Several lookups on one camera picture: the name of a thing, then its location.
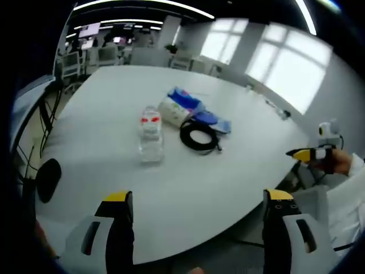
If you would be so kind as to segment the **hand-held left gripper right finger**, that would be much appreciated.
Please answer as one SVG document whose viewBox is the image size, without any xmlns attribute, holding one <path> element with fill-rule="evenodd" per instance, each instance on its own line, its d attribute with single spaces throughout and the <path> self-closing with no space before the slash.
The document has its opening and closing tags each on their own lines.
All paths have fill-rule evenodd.
<svg viewBox="0 0 365 274">
<path fill-rule="evenodd" d="M 263 191 L 263 273 L 330 273 L 335 266 L 328 226 L 301 212 L 285 191 Z"/>
</svg>

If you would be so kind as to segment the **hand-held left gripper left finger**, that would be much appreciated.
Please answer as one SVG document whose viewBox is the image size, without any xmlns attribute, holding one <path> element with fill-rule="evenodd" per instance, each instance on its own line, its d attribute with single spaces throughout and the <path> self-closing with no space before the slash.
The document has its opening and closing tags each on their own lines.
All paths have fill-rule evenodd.
<svg viewBox="0 0 365 274">
<path fill-rule="evenodd" d="M 132 192 L 114 192 L 69 234 L 64 268 L 67 273 L 133 273 L 133 242 Z"/>
</svg>

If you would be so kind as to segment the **person's right hand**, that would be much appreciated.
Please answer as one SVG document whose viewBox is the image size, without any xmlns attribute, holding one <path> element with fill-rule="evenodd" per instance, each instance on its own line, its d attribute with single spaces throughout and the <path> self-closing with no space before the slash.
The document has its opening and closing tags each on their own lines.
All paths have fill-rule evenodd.
<svg viewBox="0 0 365 274">
<path fill-rule="evenodd" d="M 352 155 L 348 154 L 346 151 L 332 149 L 330 160 L 321 160 L 316 162 L 314 167 L 327 174 L 349 176 L 352 159 Z"/>
</svg>

